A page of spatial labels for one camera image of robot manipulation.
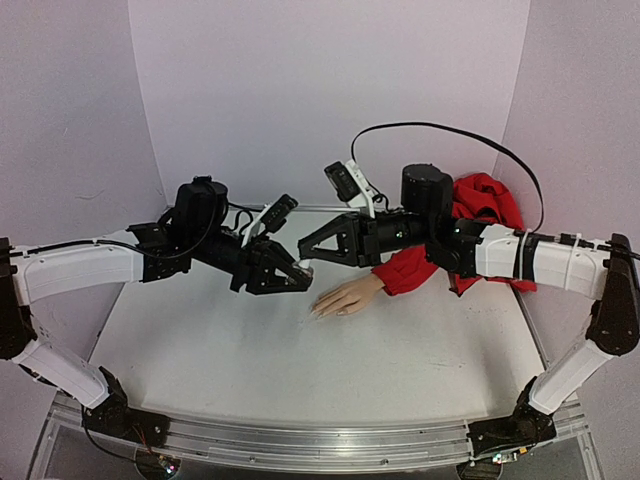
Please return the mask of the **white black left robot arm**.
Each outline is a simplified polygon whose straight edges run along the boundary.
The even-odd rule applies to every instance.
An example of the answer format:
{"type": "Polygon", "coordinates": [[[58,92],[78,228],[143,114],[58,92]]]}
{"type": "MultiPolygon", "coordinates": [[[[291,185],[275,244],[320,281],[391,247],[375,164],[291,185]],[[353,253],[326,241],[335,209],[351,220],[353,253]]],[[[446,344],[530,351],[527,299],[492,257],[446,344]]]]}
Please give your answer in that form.
{"type": "Polygon", "coordinates": [[[224,272],[233,292],[253,295],[309,289],[309,269],[271,234],[280,230],[297,201],[282,195],[249,210],[245,227],[229,227],[227,187],[199,176],[179,187],[173,206],[159,219],[112,234],[50,245],[16,248],[1,241],[1,357],[71,396],[116,437],[131,433],[135,416],[116,377],[90,364],[64,341],[76,340],[70,321],[40,320],[40,313],[77,313],[82,335],[106,322],[106,301],[118,288],[188,273],[194,262],[224,272]]]}

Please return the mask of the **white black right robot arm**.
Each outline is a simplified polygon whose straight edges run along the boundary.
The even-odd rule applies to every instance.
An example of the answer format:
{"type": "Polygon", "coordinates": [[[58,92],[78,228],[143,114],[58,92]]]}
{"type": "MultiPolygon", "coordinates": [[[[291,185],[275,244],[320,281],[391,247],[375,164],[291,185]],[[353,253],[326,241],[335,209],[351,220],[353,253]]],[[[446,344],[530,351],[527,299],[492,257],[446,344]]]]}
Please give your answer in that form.
{"type": "Polygon", "coordinates": [[[579,293],[594,304],[576,343],[532,381],[514,410],[552,416],[601,366],[639,343],[639,280],[628,239],[546,235],[453,215],[453,179],[430,164],[402,171],[401,205],[378,212],[366,177],[354,161],[325,174],[351,206],[298,243],[303,259],[372,267],[384,253],[423,245],[426,259],[452,280],[484,277],[530,281],[579,293]]]}

